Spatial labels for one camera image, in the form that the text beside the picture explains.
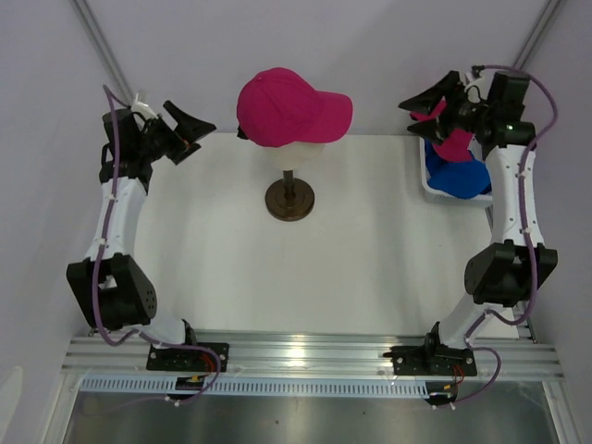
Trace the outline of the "pink baseball cap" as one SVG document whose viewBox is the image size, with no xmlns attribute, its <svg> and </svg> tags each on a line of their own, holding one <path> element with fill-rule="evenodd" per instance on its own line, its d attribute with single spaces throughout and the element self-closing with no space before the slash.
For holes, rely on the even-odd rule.
<svg viewBox="0 0 592 444">
<path fill-rule="evenodd" d="M 288 68 L 257 73 L 241 89 L 237 136 L 265 148 L 336 142 L 349 130 L 352 99 L 319 91 Z"/>
<path fill-rule="evenodd" d="M 446 105 L 446 101 L 442 99 L 430 114 L 411 112 L 410 117 L 418 122 L 435 120 L 445 110 Z M 441 159 L 452 163 L 465 163 L 474 160 L 474 155 L 469 149 L 472 140 L 472 133 L 463 129 L 454 129 L 444 142 L 432 143 L 432 146 Z"/>
</svg>

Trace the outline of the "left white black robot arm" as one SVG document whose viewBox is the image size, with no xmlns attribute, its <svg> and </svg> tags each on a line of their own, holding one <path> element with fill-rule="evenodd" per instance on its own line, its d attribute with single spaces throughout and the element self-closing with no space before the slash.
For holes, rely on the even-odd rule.
<svg viewBox="0 0 592 444">
<path fill-rule="evenodd" d="M 200 348 L 190 324 L 158 310 L 156 290 L 134 258 L 142 207 L 154 162 L 163 157 L 178 165 L 200 149 L 216 130 L 166 101 L 176 125 L 170 127 L 146 103 L 111 107 L 102 117 L 107 143 L 102 149 L 99 181 L 102 206 L 92 243 L 84 258 L 67 267 L 66 277 L 82 314 L 111 346 L 139 336 L 159 349 L 179 370 L 198 364 Z"/>
</svg>

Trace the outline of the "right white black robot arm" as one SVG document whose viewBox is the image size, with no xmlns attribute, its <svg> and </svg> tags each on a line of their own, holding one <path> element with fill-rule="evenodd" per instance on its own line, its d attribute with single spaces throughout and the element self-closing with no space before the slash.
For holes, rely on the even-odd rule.
<svg viewBox="0 0 592 444">
<path fill-rule="evenodd" d="M 467 76 L 451 70 L 400 104 L 426 117 L 408 128 L 426 141 L 441 145 L 455 130 L 475 137 L 492 187 L 492 228 L 490 244 L 466 265 L 465 293 L 452 312 L 433 325 L 422 345 L 387 352 L 397 375 L 445 376 L 456 367 L 475 375 L 473 338 L 492 319 L 522 324 L 558 264 L 557 251 L 546 247 L 540 231 L 533 185 L 537 143 L 545 132 L 522 119 L 528 87 L 539 81 L 494 65 L 487 96 L 472 100 L 470 91 L 485 69 L 474 66 Z"/>
</svg>

